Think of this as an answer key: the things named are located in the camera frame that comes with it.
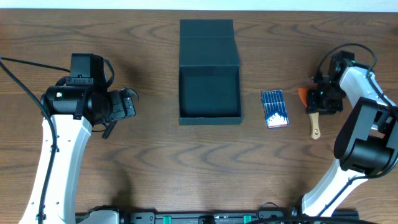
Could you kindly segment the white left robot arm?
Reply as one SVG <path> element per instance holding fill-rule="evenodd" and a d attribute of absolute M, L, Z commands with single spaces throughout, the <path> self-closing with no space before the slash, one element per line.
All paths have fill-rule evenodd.
<path fill-rule="evenodd" d="M 55 85 L 42 96 L 43 142 L 34 186 L 21 223 L 75 223 L 81 163 L 93 126 L 107 138 L 121 119 L 135 116 L 128 88 Z"/>

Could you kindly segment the clear screwdriver set case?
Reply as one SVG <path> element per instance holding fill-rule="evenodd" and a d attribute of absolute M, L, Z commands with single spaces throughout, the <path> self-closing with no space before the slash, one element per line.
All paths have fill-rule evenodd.
<path fill-rule="evenodd" d="M 261 101 L 264 108 L 265 121 L 269 129 L 289 126 L 289 117 L 282 90 L 262 91 Z"/>

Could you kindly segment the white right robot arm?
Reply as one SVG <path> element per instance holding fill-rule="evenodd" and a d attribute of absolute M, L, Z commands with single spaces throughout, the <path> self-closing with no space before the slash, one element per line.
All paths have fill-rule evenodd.
<path fill-rule="evenodd" d="M 339 86 L 353 109 L 336 138 L 331 167 L 302 197 L 301 213 L 309 217 L 332 216 L 356 187 L 397 164 L 397 108 L 388 97 L 379 96 L 373 72 L 346 67 Z"/>

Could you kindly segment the orange scraper wooden handle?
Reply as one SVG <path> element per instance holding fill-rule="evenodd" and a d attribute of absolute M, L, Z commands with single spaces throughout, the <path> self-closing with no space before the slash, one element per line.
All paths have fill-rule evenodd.
<path fill-rule="evenodd" d="M 308 102 L 308 91 L 309 88 L 304 88 L 304 87 L 298 87 L 298 95 L 303 103 L 303 105 L 306 107 L 306 112 L 310 118 L 310 124 L 311 124 L 311 137 L 312 139 L 318 139 L 321 136 L 320 128 L 319 128 L 319 112 L 313 112 L 310 109 L 310 104 Z"/>

